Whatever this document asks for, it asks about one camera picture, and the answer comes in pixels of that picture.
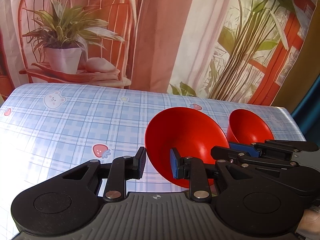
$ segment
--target backdrop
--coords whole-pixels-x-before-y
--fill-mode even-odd
[[[1,0],[0,93],[91,84],[270,105],[317,0]]]

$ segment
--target black circular pad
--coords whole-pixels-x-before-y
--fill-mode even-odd
[[[21,192],[11,214],[19,231],[58,236],[89,223],[98,208],[97,196],[81,180],[54,177]]]
[[[63,193],[51,192],[36,198],[34,206],[41,213],[56,214],[66,210],[71,205],[71,198]]]
[[[244,206],[252,212],[269,214],[278,210],[280,200],[273,194],[265,192],[250,193],[243,199]]]
[[[257,237],[294,231],[304,210],[297,194],[263,178],[234,180],[217,196],[214,209],[233,230]]]

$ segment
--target fabric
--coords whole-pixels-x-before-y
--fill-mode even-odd
[[[270,105],[299,55],[316,3],[2,0],[0,93],[8,97],[25,83],[58,82]],[[78,17],[71,21],[76,24],[88,10],[94,21],[81,31],[70,31],[68,23],[57,31],[55,15]],[[74,46],[82,48],[80,56],[52,57],[44,49]],[[117,72],[89,68],[93,57]]]
[[[320,146],[320,75],[292,112],[292,117],[298,124],[307,140]]]
[[[225,133],[229,114],[237,108],[248,109],[268,124],[275,139],[304,140],[289,113],[279,107],[89,85],[26,84],[0,108],[0,240],[17,233],[10,215],[17,194],[91,159],[109,163],[134,156],[144,146],[148,122],[175,106],[207,114]],[[97,147],[101,153],[94,152]],[[147,159],[142,179],[127,181],[127,190],[177,192],[183,188],[165,180]]]

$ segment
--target blue plaid tablecloth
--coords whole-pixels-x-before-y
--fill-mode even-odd
[[[304,140],[284,108],[89,85],[26,84],[0,108],[0,240],[18,233],[10,214],[17,194],[97,159],[95,145],[107,150],[102,163],[134,156],[144,146],[151,118],[175,106],[202,111],[224,132],[234,109],[248,109],[266,121],[276,139]],[[175,192],[183,188],[164,179],[147,159],[142,179],[129,180],[127,190]]]

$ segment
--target blue gripper pad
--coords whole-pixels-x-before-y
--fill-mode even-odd
[[[172,149],[170,149],[170,165],[171,165],[173,178],[175,179],[178,178],[178,163]]]
[[[257,151],[252,145],[229,142],[230,148],[242,152],[248,152],[251,157],[260,157],[261,152]]]

